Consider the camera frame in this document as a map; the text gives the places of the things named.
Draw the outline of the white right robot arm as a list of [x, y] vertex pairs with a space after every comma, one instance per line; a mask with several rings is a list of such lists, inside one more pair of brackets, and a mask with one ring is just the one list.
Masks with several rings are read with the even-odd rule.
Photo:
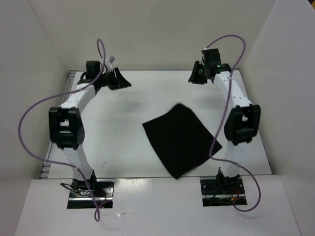
[[189, 82], [203, 85], [211, 81], [228, 103], [223, 126], [227, 148], [214, 191], [215, 194], [229, 193], [240, 182], [240, 160], [245, 145], [258, 133], [261, 108], [242, 92], [230, 66], [221, 62], [218, 49], [204, 49], [202, 55], [202, 60], [194, 63]]

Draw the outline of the black fabric skirt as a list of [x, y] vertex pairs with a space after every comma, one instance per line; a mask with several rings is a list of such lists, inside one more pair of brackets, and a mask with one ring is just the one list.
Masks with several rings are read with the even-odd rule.
[[142, 126], [161, 163], [175, 179], [210, 159], [214, 136], [192, 109], [182, 103]]

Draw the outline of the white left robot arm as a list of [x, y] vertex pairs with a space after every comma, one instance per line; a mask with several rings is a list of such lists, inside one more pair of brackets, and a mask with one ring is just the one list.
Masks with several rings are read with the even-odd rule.
[[131, 86], [119, 69], [113, 67], [113, 61], [113, 56], [107, 57], [104, 64], [96, 60], [87, 61], [76, 92], [60, 106], [49, 109], [50, 139], [61, 149], [73, 169], [70, 189], [76, 193], [82, 191], [89, 197], [97, 193], [98, 184], [83, 150], [85, 130], [81, 113], [101, 88], [118, 90]]

